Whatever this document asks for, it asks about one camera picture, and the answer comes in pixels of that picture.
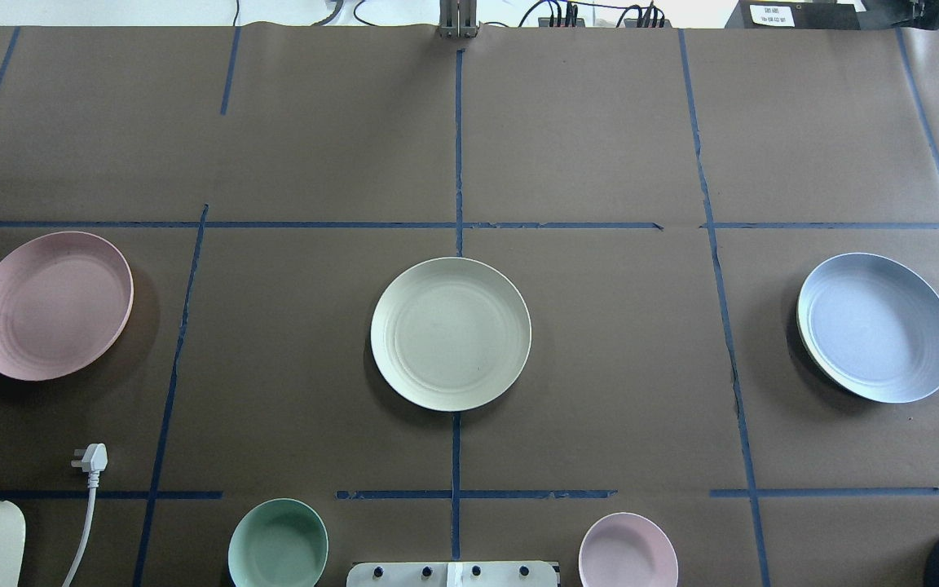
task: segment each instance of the bowl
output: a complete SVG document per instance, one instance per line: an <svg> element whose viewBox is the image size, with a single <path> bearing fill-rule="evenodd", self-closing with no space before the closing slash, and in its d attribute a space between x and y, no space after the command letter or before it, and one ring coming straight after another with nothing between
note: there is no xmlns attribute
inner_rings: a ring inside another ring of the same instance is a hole
<svg viewBox="0 0 939 587"><path fill-rule="evenodd" d="M600 518L578 550L582 587L676 587L679 563L662 528L638 514Z"/></svg>
<svg viewBox="0 0 939 587"><path fill-rule="evenodd" d="M237 587L312 587L328 560L324 521L298 499L255 506L231 536L227 567Z"/></svg>

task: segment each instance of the green bowl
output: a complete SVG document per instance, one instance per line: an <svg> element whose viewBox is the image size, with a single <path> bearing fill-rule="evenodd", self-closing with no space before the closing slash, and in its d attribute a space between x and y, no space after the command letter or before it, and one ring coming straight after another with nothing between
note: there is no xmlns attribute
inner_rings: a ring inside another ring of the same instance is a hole
<svg viewBox="0 0 939 587"><path fill-rule="evenodd" d="M312 587L328 560L328 532L297 499L271 499L238 523L227 551L237 587Z"/></svg>

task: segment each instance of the power plug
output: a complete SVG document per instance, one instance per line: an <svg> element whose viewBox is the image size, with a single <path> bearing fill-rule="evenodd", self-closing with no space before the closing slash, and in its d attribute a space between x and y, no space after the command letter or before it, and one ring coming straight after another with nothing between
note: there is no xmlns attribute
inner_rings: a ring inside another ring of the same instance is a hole
<svg viewBox="0 0 939 587"><path fill-rule="evenodd" d="M89 473L89 487L100 484L100 471L108 468L108 447L104 443L93 443L86 448L75 449L75 457L82 457L79 461L71 461L71 466Z"/></svg>

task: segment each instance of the metal stand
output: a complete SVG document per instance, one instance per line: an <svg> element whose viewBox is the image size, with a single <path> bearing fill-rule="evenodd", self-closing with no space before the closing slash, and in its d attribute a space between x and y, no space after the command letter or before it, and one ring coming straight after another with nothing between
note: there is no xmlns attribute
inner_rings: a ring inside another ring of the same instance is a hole
<svg viewBox="0 0 939 587"><path fill-rule="evenodd" d="M440 0L441 37L477 37L477 0Z"/></svg>

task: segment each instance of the plate rim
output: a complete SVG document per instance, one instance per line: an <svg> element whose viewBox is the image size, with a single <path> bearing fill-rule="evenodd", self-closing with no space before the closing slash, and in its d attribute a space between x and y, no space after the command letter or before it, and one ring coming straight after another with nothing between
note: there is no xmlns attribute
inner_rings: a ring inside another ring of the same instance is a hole
<svg viewBox="0 0 939 587"><path fill-rule="evenodd" d="M934 298L936 298L937 301L939 302L939 293L937 293L934 287L929 285L929 282L927 282L927 280L925 280L923 276L918 274L918 272L912 270L912 268L908 267L908 265L901 263L901 261L897 261L897 260L891 259L890 257L879 255L877 253L866 253L866 252L863 252L863 250L854 250L854 252L851 252L851 253L839 253L838 255L832 255L831 257L828 257L827 259L817 264L817 266L814 267L813 270L811 270L808 275L806 275L806 279L804 279L804 282L802 282L802 286L799 287L799 293L798 293L798 297L796 300L796 312L795 312L796 327L799 329L799 338L802 339L802 342L804 343L806 354L808 354L809 357L811 357L811 360L816 365L818 365L820 370L823 371L825 375L830 377L830 379L833 382L837 383L838 386L842 386L843 389L850 391L850 393L853 393L865 399L869 399L871 401L879 402L880 404L912 404L912 402L923 400L925 398L928 398L929 396L932 396L932 394L937 393L937 391L939 391L939 383L935 387L933 387L932 390L925 391L923 396L916 397L916 398L897 400L897 399L886 399L882 397L874 397L872 394L865 393L865 391L859 391L858 389L856 389L857 386L855 386L853 382L851 382L849 377L846 377L845 375L843 375L841 371L832 368L831 363L828 363L828 361L825 360L825 358L821 355L821 353L819 352L819 349L817 349L817 346L818 346L817 343L812 341L811 339L811 331L809 331L809 328L805 328L805 325L804 325L804 293L806 291L806 287L808 287L808 285L811 285L813 283L812 282L813 274L816 274L816 272L819 271L821 267L824 267L825 264L833 263L835 260L841 259L843 257L872 257L875 259L879 259L880 261L884 261L884 263L891 263L893 265L897 265L897 267L903 268L903 270L908 271L909 274L917 278L919 280L919 283L927 287L927 289L931 291L932 294L934 294Z"/></svg>
<svg viewBox="0 0 939 587"><path fill-rule="evenodd" d="M385 352L386 341L383 338L383 334L381 334L381 325L380 325L381 301L383 301L383 298L386 297L386 294L391 289L391 287L394 287L395 283L398 283L399 280L401 280L407 274L410 274L410 272L417 270L418 267L422 267L422 265L426 265L429 263L441 263L441 261L452 261L452 260L456 261L456 263L476 263L477 265L480 265L480 267L487 268L489 271L493 272L493 274L497 275L499 278L501 278L503 281L509 284L511 289L514 290L514 293L517 294L517 298L519 300L519 308L522 308L522 310L524 311L524 316L527 319L527 344L526 344L526 348L524 351L524 360L522 360L521 364L518 366L517 375L515 375L514 378L512 378L510 382L506 384L505 387L503 387L502 391L499 391L499 393L495 394L495 396L482 402L469 402L468 404L462 405L459 408L444 408L443 406L440 406L438 404L432 404L432 402L430 401L421 400L421 398L410 397L409 394L405 393L406 390L402 389L403 382L400 382L399 384L395 383L394 382L395 377L391 378L391 375L387 374L387 371L389 370L389 368L388 367L384 368L383 364L380 363L380 349L384 352L384 354L387 354ZM533 328L532 328L532 322L531 322L531 311L529 311L527 302L524 300L524 294L521 293L521 290L518 289L517 285L515 285L515 283L512 282L510 278L506 277L506 274L503 274L502 271L496 270L496 268L492 267L492 265L484 263L483 261L478 261L477 259L472 259L470 257L456 257L456 256L433 257L431 259L426 259L424 261L420 261L419 263L415 263L414 265L412 265L412 267L408 267L406 268L406 270L403 270L401 274L397 275L394 279L391 280L389 284L387 284L386 289L383 289L383 293L381 293L379 298L376 300L376 307L375 309L373 309L373 312L372 312L372 323L370 323L369 325L369 337L370 337L370 345L372 345L373 360L376 361L376 367L379 369L380 374L383 376L383 379L385 379L386 382L389 384L391 389L396 391L396 393L398 393L399 396L405 398L407 401L410 401L413 404L420 406L420 408L433 409L435 410L435 412L448 412L448 413L465 412L465 410L480 408L480 406L489 404L489 402L492 402L493 400L498 399L503 394L505 394L506 391L509 391L509 388L512 386L512 384L517 382L517 380L519 379L519 376L521 376L521 374L524 373L525 365L527 365L528 358L531 356L531 343L533 339L532 334L533 334Z"/></svg>
<svg viewBox="0 0 939 587"><path fill-rule="evenodd" d="M116 327L114 335L111 336L111 339L109 339L109 341L104 343L104 348L98 349L96 353L90 353L89 360L85 361L85 363L81 365L78 365L78 367L74 369L70 369L69 371L62 372L62 373L57 372L48 377L43 377L43 376L30 377L30 376L16 375L16 374L5 373L4 371L2 371L2 369L0 369L1 375L10 377L10 379L18 380L18 382L48 382L49 380L60 379L60 377L71 375L72 373L81 371L82 369L89 367L89 365L93 364L98 358L100 358L101 356L104 356L104 353L108 352L108 349L111 348L111 346L114 346L114 343L118 341L118 338L121 336L122 331L126 330L126 324L130 322L130 316L133 315L133 297L134 297L133 267L130 266L130 261L126 259L126 256L123 255L123 253L111 241L108 241L107 238L103 238L100 235L93 234L93 233L86 232L86 231L57 231L57 232L51 232L49 234L44 234L42 236L34 237L33 239L30 239L30 241L26 241L22 245L16 246L16 248L11 250L11 252L8 253L7 256L2 257L2 259L0 259L0 266L6 260L8 260L10 256L18 254L20 250L29 248L29 246L34 246L36 242L44 241L45 239L50 239L50 238L62 238L64 235L82 235L82 238L89 237L88 242L97 242L97 245L100 245L100 244L107 245L108 248L116 256L118 256L118 258L122 261L123 267L126 268L126 283L128 285L128 291L126 293L126 314L123 315L122 320L120 320L118 327Z"/></svg>

